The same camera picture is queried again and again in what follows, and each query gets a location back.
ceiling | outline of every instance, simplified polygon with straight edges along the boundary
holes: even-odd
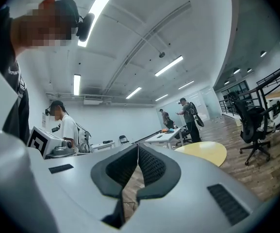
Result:
[[[236,35],[227,64],[214,86],[225,87],[247,75],[247,69],[255,69],[262,58],[262,50],[269,52],[280,41],[280,22],[265,0],[239,0],[239,16]],[[239,68],[240,75],[233,74]]]
[[[10,0],[11,16],[22,15],[41,1]],[[82,99],[72,96],[73,75],[80,74],[80,94],[101,95],[103,100],[126,103],[126,96],[142,87],[128,102],[155,104],[157,98],[176,92],[192,80],[195,82],[191,85],[210,84],[217,53],[213,43],[218,35],[211,16],[214,4],[210,1],[110,0],[86,48],[77,46],[75,38],[67,46],[46,47],[24,54],[50,99]],[[94,0],[75,2],[84,16]],[[164,51],[165,57],[159,58],[155,48]],[[183,61],[159,77],[154,75],[180,55]]]

white device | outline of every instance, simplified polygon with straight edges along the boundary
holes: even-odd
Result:
[[[71,149],[72,143],[34,126],[27,147],[38,149],[41,152],[43,159],[45,159],[46,155],[53,153],[53,150],[56,147],[66,147],[67,149]]]

fluorescent light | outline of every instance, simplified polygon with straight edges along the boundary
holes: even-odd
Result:
[[[234,73],[234,74],[236,74],[236,73],[238,73],[238,72],[240,72],[240,69],[239,69],[239,68],[235,68],[235,69],[233,70],[233,73]]]
[[[264,57],[267,54],[266,51],[261,51],[261,57]]]
[[[163,99],[164,97],[168,96],[168,94],[165,94],[164,96],[162,96],[161,98],[156,99],[155,101],[158,101],[160,99]]]
[[[185,85],[181,86],[181,87],[179,88],[179,90],[180,90],[180,89],[182,89],[183,87],[185,87],[185,86],[189,85],[189,84],[190,84],[190,83],[192,83],[192,82],[194,82],[194,81],[191,81],[191,82],[189,82],[189,83],[187,83],[187,84],[185,84]]]
[[[161,69],[159,72],[157,72],[155,74],[156,77],[158,77],[160,74],[164,73],[165,71],[167,71],[169,68],[173,67],[175,64],[177,64],[178,62],[180,62],[181,60],[183,60],[182,55],[179,56],[178,58],[176,58],[174,61],[172,61],[169,65],[167,65],[165,68]]]
[[[198,95],[198,93],[196,93],[196,94],[194,94],[194,95],[190,96],[190,98],[191,98],[191,97],[193,97],[193,96],[196,96],[196,95]]]
[[[78,43],[77,43],[78,46],[84,47],[84,48],[87,46],[88,39],[91,35],[92,29],[93,29],[98,17],[100,16],[102,10],[104,9],[105,5],[108,3],[108,1],[109,0],[95,0],[95,2],[92,4],[92,7],[91,7],[89,13],[93,13],[95,15],[95,18],[93,19],[93,22],[91,24],[87,40],[86,41],[78,40]]]
[[[78,74],[74,74],[73,93],[75,96],[78,96],[80,94],[80,83],[81,83],[81,76]]]
[[[127,96],[126,99],[131,98],[134,94],[136,94],[141,89],[142,89],[141,87],[136,88],[136,90],[134,92],[132,92],[129,96]]]

man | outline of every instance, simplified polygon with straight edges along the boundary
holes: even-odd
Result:
[[[160,109],[159,112],[161,112],[161,115],[163,116],[164,125],[168,129],[174,129],[173,121],[170,119],[168,112],[164,111],[163,109]]]
[[[9,7],[0,9],[0,73],[20,97],[9,112],[3,131],[24,143],[30,134],[29,95],[16,58],[26,49],[53,45],[56,39],[69,39],[73,29],[70,14],[61,12],[55,0],[44,0],[31,14],[14,19],[9,16]]]
[[[182,110],[176,114],[184,115],[184,120],[188,131],[190,132],[190,136],[192,137],[193,142],[201,142],[199,131],[195,123],[194,116],[190,112],[191,105],[189,102],[186,101],[185,98],[180,99],[180,103],[183,106]]]
[[[78,128],[73,120],[67,113],[63,103],[59,100],[52,102],[50,106],[50,115],[54,116],[55,121],[61,120],[62,138],[72,142],[72,148],[77,152],[76,146],[78,145]]]

white table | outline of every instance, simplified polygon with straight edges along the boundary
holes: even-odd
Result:
[[[150,139],[147,139],[145,142],[148,142],[150,144],[166,142],[168,149],[171,149],[170,142],[177,134],[180,135],[181,145],[183,146],[183,137],[182,137],[182,133],[181,133],[181,128],[175,129],[174,133],[171,133],[171,134],[159,133],[157,135],[152,136]]]
[[[115,142],[93,144],[93,145],[91,145],[91,147],[94,150],[94,152],[110,150],[112,148],[115,148]]]

